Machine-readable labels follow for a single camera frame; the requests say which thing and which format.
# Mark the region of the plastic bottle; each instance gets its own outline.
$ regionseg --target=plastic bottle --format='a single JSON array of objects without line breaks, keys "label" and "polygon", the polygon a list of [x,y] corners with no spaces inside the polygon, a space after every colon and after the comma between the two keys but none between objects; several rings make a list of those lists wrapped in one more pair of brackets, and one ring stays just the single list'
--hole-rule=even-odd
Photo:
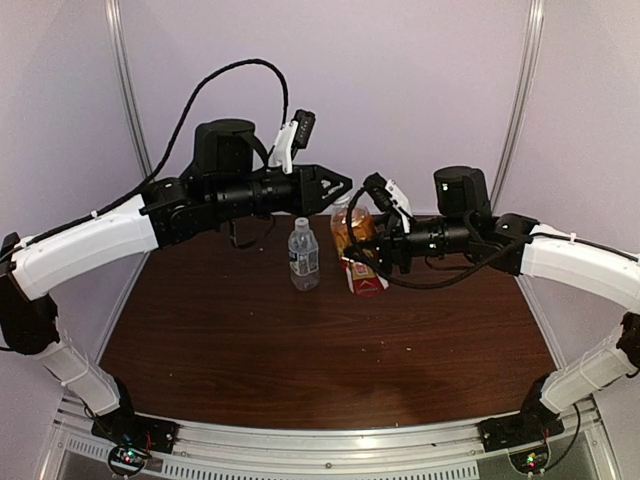
[{"label": "plastic bottle", "polygon": [[[343,258],[344,250],[351,245],[349,233],[347,232],[347,207],[349,206],[349,201],[350,197],[345,195],[333,204],[331,233],[333,234],[333,241],[338,251],[342,269],[347,275],[349,290],[360,297],[373,297],[384,292],[389,283],[385,279],[378,277],[367,265]],[[351,224],[358,241],[371,240],[376,235],[375,221],[364,205],[356,205],[353,209]],[[375,258],[374,252],[365,251],[365,253],[371,258]]]},{"label": "plastic bottle", "polygon": [[309,219],[296,218],[295,229],[289,236],[289,266],[291,281],[298,290],[305,292],[320,283],[319,252]]}]

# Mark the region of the water bottle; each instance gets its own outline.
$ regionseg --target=water bottle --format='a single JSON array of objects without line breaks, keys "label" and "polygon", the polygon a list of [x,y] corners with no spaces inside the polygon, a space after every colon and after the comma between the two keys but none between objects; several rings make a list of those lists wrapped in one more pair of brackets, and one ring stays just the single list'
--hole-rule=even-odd
[{"label": "water bottle", "polygon": [[311,290],[320,283],[318,241],[309,228],[309,219],[296,218],[295,230],[289,236],[291,281],[298,290]]}]

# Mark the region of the bottle label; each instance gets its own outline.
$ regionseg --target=bottle label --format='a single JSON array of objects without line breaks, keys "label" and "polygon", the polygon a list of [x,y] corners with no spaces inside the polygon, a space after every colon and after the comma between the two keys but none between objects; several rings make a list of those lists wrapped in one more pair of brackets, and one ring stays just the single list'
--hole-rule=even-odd
[{"label": "bottle label", "polygon": [[309,253],[297,253],[289,250],[289,265],[291,265],[291,270],[301,277],[318,271],[318,250]]}]

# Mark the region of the mounting plate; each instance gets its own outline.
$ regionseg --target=mounting plate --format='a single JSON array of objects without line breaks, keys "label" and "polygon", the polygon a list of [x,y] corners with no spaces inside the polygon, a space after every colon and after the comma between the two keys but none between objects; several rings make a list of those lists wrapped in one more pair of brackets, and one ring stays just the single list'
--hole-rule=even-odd
[{"label": "mounting plate", "polygon": [[[173,444],[178,432],[177,423],[145,417],[143,415],[136,415],[136,422],[141,431],[149,432],[151,435],[152,452],[173,453]],[[110,440],[95,422],[93,422],[93,426],[91,427],[91,435]],[[131,443],[138,450],[145,451],[147,448],[146,436],[139,437]]]},{"label": "mounting plate", "polygon": [[547,429],[547,437],[564,432],[560,420],[553,420],[542,425],[535,417],[516,413],[506,417],[488,418],[479,425],[482,445],[485,452],[494,452],[505,448],[513,448],[544,440],[543,430]]}]

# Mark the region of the juice bottle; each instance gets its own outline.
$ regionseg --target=juice bottle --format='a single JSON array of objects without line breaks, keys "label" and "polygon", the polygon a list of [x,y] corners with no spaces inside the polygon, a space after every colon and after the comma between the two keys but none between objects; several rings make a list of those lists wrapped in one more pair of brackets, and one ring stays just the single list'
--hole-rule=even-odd
[{"label": "juice bottle", "polygon": [[[389,286],[389,283],[378,277],[378,275],[367,265],[346,259],[344,250],[351,245],[349,233],[347,232],[347,207],[349,206],[349,196],[340,197],[333,204],[331,215],[331,233],[333,241],[338,251],[338,258],[342,269],[347,275],[349,290],[360,297],[373,297],[378,295]],[[376,226],[369,210],[364,205],[356,205],[351,215],[351,225],[356,239],[360,241],[371,240],[376,235]],[[365,249],[365,253],[375,259],[375,252]]]}]

